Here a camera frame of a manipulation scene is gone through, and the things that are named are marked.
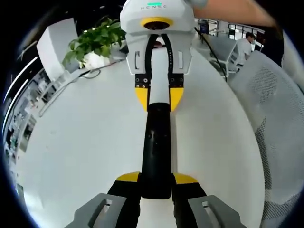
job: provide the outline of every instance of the potted plant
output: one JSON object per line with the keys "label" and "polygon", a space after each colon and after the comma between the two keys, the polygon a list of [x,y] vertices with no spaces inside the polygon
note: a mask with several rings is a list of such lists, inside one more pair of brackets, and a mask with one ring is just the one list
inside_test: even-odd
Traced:
{"label": "potted plant", "polygon": [[72,59],[79,62],[80,68],[85,66],[87,69],[104,67],[113,62],[111,53],[121,47],[125,32],[118,20],[103,18],[100,21],[99,26],[84,31],[69,43],[70,51],[62,62],[64,66]]}

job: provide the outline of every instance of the man in white shirt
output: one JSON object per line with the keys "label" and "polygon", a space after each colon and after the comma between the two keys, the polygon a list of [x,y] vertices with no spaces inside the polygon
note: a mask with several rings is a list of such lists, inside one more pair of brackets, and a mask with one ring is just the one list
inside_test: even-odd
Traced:
{"label": "man in white shirt", "polygon": [[252,52],[251,44],[254,44],[256,36],[251,32],[246,33],[246,38],[237,41],[239,57],[237,64],[243,66],[245,61],[249,58]]}

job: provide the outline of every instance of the white wall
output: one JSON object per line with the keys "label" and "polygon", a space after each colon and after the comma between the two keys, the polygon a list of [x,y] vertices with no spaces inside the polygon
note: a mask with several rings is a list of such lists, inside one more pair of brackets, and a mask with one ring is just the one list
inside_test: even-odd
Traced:
{"label": "white wall", "polygon": [[299,85],[302,91],[304,91],[304,65],[299,53],[285,32],[282,68]]}
{"label": "white wall", "polygon": [[[74,19],[66,19],[47,27],[39,42],[37,50],[41,63],[51,81],[57,80],[64,74],[62,60],[69,51],[68,44],[78,38]],[[73,72],[78,63],[72,61],[67,70]]]}

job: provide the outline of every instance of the camera lens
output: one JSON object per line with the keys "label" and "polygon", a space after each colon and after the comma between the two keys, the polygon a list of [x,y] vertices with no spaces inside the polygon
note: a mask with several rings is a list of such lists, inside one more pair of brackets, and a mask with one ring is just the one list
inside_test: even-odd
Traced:
{"label": "camera lens", "polygon": [[168,23],[162,21],[153,21],[144,25],[144,27],[149,30],[164,30],[169,26],[170,25]]}

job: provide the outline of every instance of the black tube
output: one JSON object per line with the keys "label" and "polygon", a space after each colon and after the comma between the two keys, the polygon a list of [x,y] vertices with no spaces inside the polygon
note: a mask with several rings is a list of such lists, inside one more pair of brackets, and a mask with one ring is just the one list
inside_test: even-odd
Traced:
{"label": "black tube", "polygon": [[143,146],[141,197],[169,199],[171,196],[170,106],[155,103],[148,107]]}

